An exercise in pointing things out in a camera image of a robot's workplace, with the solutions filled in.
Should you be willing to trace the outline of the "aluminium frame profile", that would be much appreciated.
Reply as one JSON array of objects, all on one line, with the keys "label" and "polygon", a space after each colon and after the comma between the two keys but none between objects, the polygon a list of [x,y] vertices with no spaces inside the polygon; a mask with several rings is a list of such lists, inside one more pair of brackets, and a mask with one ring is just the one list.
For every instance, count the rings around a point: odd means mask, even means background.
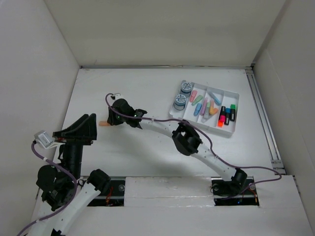
[{"label": "aluminium frame profile", "polygon": [[286,175],[285,167],[283,165],[281,155],[279,153],[278,146],[276,144],[276,140],[263,104],[263,100],[258,89],[253,69],[251,67],[246,67],[245,72],[252,91],[256,109],[258,111],[260,121],[264,130],[264,135],[270,152],[272,167],[280,174]]}]

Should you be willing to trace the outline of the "pink cap black highlighter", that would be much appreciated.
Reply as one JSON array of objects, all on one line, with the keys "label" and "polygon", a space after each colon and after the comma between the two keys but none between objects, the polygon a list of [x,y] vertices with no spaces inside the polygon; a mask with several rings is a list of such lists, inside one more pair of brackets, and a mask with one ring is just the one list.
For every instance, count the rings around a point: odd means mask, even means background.
[{"label": "pink cap black highlighter", "polygon": [[221,106],[219,121],[223,122],[223,123],[225,122],[225,118],[226,118],[226,111],[225,111],[225,109],[226,109],[225,106]]}]

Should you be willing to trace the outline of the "green cap clear marker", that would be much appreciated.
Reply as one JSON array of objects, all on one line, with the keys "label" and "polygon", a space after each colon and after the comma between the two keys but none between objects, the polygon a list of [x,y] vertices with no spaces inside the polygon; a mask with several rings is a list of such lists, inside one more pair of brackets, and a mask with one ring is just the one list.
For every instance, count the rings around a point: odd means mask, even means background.
[{"label": "green cap clear marker", "polygon": [[204,118],[208,118],[210,115],[211,102],[208,102],[204,112]]}]

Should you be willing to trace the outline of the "orange cap black highlighter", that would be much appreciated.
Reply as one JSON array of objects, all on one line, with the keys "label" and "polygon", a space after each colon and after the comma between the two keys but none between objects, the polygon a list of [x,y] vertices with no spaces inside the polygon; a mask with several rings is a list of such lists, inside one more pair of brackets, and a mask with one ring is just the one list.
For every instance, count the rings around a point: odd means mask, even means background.
[{"label": "orange cap black highlighter", "polygon": [[223,127],[223,125],[224,125],[224,122],[221,121],[221,120],[219,120],[219,121],[218,121],[218,127]]}]

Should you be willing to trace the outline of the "purple translucent marker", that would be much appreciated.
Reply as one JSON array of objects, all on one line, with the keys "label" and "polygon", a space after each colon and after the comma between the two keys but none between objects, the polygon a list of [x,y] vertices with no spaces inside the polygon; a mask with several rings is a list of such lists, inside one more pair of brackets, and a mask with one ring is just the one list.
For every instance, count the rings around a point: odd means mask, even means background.
[{"label": "purple translucent marker", "polygon": [[201,111],[200,111],[200,115],[204,116],[205,110],[206,110],[206,106],[207,106],[207,102],[208,102],[208,98],[204,98],[202,107],[201,107]]}]

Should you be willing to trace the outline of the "white divided organizer tray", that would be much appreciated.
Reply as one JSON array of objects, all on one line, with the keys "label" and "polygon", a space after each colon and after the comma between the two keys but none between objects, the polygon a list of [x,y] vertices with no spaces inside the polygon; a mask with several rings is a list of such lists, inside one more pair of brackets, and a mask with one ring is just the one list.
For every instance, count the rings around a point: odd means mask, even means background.
[{"label": "white divided organizer tray", "polygon": [[[226,91],[226,90],[222,90],[222,89],[218,89],[218,88],[213,88],[213,87],[201,85],[201,84],[194,83],[194,82],[191,82],[191,83],[193,85],[192,91],[197,90],[198,95],[203,96],[203,99],[199,102],[201,104],[203,104],[204,98],[206,98],[206,97],[208,98],[208,102],[210,102],[213,99],[208,94],[208,91],[211,91],[215,94],[215,96],[221,102],[221,105],[219,105],[219,106],[216,103],[214,104],[214,107],[218,108],[218,113],[213,115],[213,117],[210,120],[208,120],[207,122],[202,123],[201,119],[203,118],[203,116],[201,116],[200,113],[199,113],[199,116],[197,116],[197,117],[195,117],[193,115],[196,105],[193,106],[189,102],[189,98],[191,95],[191,93],[190,93],[190,94],[184,94],[187,97],[187,103],[186,103],[185,109],[182,111],[178,111],[174,108],[174,100],[173,100],[173,105],[169,111],[170,117],[187,120],[188,122],[194,124],[198,128],[201,128],[201,129],[204,129],[204,130],[207,130],[210,132],[214,132],[214,133],[217,133],[217,134],[222,135],[222,136],[227,136],[227,137],[232,136],[233,133],[235,132],[236,120],[235,121],[230,120],[229,125],[224,124],[223,127],[218,127],[218,121],[219,121],[219,117],[220,117],[221,106],[225,106],[226,108],[230,108],[231,104],[235,104],[236,105],[236,115],[237,115],[237,108],[238,108],[239,98],[240,98],[239,94],[234,93],[234,92],[230,92],[230,91]],[[182,94],[182,93],[180,93],[180,86],[178,88],[176,95]]]}]

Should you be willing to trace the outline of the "blue cap clear marker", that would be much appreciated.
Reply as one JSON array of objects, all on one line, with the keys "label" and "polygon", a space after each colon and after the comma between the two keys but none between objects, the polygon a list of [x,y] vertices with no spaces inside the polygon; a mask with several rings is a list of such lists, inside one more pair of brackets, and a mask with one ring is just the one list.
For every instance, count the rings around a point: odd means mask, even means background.
[{"label": "blue cap clear marker", "polygon": [[221,105],[221,101],[215,96],[215,94],[211,91],[208,91],[208,94],[213,98],[214,102],[219,106]]}]

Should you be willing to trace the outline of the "blue cap black highlighter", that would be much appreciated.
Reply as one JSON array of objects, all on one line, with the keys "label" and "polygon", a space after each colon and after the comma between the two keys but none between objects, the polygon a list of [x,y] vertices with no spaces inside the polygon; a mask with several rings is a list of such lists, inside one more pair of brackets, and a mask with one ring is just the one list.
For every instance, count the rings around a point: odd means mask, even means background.
[{"label": "blue cap black highlighter", "polygon": [[230,122],[230,115],[231,115],[231,110],[230,110],[230,108],[226,108],[226,109],[225,109],[225,122],[224,122],[225,125],[229,125],[229,122]]}]

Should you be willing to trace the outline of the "yellow cap translucent marker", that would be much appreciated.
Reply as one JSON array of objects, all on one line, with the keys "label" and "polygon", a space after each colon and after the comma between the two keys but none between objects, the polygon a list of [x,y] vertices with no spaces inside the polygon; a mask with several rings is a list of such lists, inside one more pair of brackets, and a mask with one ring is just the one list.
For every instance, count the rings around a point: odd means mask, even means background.
[{"label": "yellow cap translucent marker", "polygon": [[215,108],[214,104],[215,104],[215,101],[212,99],[210,101],[210,109],[209,109],[209,115],[211,115],[211,116],[213,116],[213,115],[218,113],[218,108]]}]

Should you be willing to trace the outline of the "green cap black highlighter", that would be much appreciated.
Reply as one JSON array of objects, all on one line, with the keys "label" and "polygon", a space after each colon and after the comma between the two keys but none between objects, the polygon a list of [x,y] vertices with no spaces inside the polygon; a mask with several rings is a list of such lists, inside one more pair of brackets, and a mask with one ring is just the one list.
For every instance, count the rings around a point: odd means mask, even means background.
[{"label": "green cap black highlighter", "polygon": [[235,121],[235,119],[236,119],[236,105],[231,104],[230,105],[230,120]]}]

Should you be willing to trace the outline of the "blue eraser case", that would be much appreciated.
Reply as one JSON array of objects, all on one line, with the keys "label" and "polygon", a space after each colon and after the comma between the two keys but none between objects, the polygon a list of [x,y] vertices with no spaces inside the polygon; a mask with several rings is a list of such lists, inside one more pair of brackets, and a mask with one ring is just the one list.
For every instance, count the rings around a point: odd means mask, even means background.
[{"label": "blue eraser case", "polygon": [[201,103],[197,103],[196,106],[195,106],[195,110],[194,110],[194,113],[193,115],[195,117],[199,116],[199,113],[201,111],[201,108],[202,108],[202,104]]}]

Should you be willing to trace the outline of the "green eraser case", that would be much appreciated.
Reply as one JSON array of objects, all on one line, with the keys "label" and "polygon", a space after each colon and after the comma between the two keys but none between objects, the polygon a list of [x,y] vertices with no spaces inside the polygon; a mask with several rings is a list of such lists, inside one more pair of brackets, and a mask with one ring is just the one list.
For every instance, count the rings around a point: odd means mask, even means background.
[{"label": "green eraser case", "polygon": [[199,103],[203,99],[202,95],[198,95],[192,102],[192,105],[195,106],[197,103]]}]

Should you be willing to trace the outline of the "metal mounting rail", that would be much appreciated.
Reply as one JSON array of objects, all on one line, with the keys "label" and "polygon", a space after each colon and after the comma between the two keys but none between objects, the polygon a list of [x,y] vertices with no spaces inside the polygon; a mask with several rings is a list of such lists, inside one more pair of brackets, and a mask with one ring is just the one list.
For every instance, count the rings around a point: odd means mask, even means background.
[{"label": "metal mounting rail", "polygon": [[218,177],[121,177],[95,197],[91,207],[218,207],[258,206],[255,187],[230,193]]}]

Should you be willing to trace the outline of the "blue patterned tape roll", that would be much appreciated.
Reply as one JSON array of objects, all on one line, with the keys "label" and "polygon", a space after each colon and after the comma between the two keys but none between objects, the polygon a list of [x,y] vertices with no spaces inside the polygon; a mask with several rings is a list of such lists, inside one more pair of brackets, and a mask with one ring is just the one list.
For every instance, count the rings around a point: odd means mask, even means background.
[{"label": "blue patterned tape roll", "polygon": [[183,81],[180,86],[180,93],[190,94],[192,89],[193,89],[193,85],[191,82]]}]

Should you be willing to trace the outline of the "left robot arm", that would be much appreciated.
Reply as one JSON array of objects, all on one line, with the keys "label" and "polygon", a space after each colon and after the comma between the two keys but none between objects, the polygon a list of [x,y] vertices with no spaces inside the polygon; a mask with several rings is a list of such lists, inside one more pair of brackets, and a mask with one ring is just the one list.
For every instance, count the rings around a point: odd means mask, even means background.
[{"label": "left robot arm", "polygon": [[65,236],[71,225],[97,196],[112,192],[111,178],[93,170],[81,180],[83,147],[97,139],[96,115],[84,114],[71,126],[49,135],[41,130],[34,136],[33,153],[45,161],[37,173],[42,191],[38,219],[26,226],[30,236]]}]

